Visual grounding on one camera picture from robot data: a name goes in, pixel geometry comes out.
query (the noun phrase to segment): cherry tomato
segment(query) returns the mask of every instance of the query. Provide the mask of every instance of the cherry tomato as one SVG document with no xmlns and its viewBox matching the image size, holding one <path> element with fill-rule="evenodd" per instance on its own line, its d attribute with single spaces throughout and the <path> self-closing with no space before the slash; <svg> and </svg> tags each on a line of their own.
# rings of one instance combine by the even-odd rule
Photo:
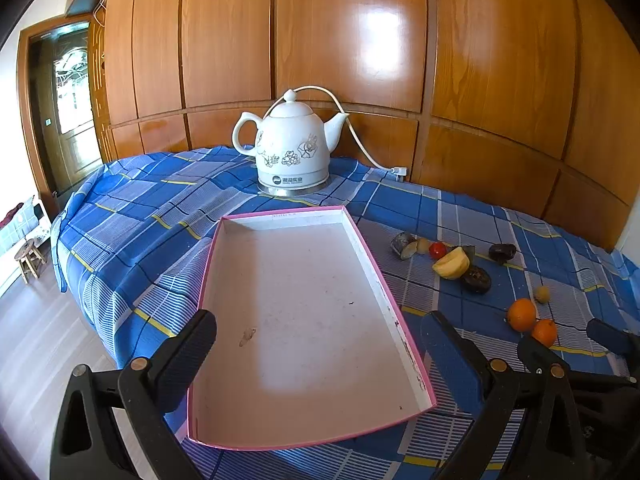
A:
<svg viewBox="0 0 640 480">
<path fill-rule="evenodd" d="M 429 246 L 429 254 L 434 260 L 439 260 L 447 254 L 447 246 L 442 242 L 434 242 Z"/>
</svg>

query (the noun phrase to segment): orange fruit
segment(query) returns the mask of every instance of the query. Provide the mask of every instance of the orange fruit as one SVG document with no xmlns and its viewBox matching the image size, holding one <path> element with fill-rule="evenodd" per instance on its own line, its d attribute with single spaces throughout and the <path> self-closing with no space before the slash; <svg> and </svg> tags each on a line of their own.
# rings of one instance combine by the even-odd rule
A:
<svg viewBox="0 0 640 480">
<path fill-rule="evenodd" d="M 507 311 L 507 322 L 518 332 L 527 332 L 536 323 L 536 306 L 529 298 L 513 302 Z"/>
<path fill-rule="evenodd" d="M 552 319 L 541 319 L 533 327 L 531 336 L 549 348 L 558 337 L 558 329 Z"/>
</svg>

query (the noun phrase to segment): door frame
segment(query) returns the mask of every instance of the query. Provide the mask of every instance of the door frame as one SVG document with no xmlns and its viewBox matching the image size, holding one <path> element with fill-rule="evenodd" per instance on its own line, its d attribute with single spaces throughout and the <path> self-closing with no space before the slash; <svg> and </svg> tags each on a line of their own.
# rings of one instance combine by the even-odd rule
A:
<svg viewBox="0 0 640 480">
<path fill-rule="evenodd" d="M 27 147 L 27 155 L 31 166 L 31 173 L 36 182 L 36 188 L 42 199 L 49 218 L 53 218 L 60 212 L 58 201 L 53 197 L 53 191 L 47 183 L 38 144 L 36 141 L 35 129 L 33 127 L 33 117 L 31 116 L 31 101 L 29 90 L 29 45 L 31 39 L 41 36 L 54 28 L 62 27 L 79 22 L 91 22 L 93 16 L 90 13 L 78 14 L 77 16 L 54 16 L 43 22 L 34 23 L 30 27 L 20 31 L 18 40 L 17 58 L 17 81 L 18 81 L 18 104 L 20 105 L 20 120 L 22 121 L 22 134 Z"/>
</svg>

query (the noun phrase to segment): kettle lid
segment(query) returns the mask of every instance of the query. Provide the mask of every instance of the kettle lid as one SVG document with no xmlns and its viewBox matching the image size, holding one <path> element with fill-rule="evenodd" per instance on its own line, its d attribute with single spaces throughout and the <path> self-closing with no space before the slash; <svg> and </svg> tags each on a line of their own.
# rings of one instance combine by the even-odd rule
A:
<svg viewBox="0 0 640 480">
<path fill-rule="evenodd" d="M 284 102 L 271 111 L 271 117 L 303 117 L 313 113 L 313 110 L 308 105 L 296 101 L 296 93 L 293 90 L 289 89 L 284 92 L 283 97 Z"/>
</svg>

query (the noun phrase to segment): stool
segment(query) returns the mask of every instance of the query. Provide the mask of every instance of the stool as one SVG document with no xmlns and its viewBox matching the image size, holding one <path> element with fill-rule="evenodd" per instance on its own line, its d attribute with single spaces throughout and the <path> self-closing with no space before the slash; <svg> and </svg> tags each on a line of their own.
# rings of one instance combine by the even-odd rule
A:
<svg viewBox="0 0 640 480">
<path fill-rule="evenodd" d="M 14 259 L 18 262 L 20 266 L 20 273 L 22 274 L 22 279 L 25 283 L 29 283 L 27 280 L 27 275 L 24 272 L 25 270 L 30 270 L 31 273 L 38 279 L 38 274 L 36 272 L 36 267 L 33 266 L 34 260 L 40 260 L 41 263 L 46 264 L 47 261 L 44 259 L 44 256 L 40 253 L 40 251 L 36 248 L 33 240 L 27 240 L 22 247 L 15 253 Z"/>
</svg>

